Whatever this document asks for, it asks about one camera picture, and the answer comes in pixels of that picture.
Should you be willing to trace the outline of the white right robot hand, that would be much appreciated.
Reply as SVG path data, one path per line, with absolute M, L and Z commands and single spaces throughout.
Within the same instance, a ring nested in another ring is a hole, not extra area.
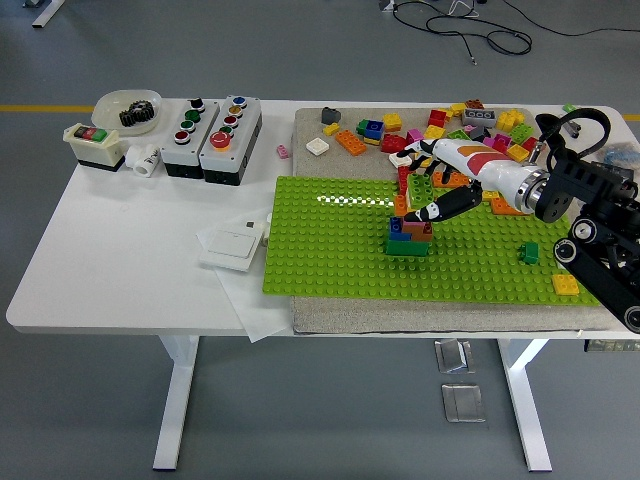
M 534 209 L 526 204 L 526 196 L 542 173 L 538 167 L 524 165 L 483 143 L 462 139 L 419 140 L 398 153 L 400 158 L 416 153 L 410 169 L 417 169 L 427 157 L 432 162 L 427 174 L 441 163 L 446 165 L 443 180 L 453 171 L 467 176 L 471 182 L 439 196 L 427 206 L 404 216 L 407 222 L 440 222 L 460 215 L 482 201 L 482 192 L 500 192 L 516 210 L 530 214 Z

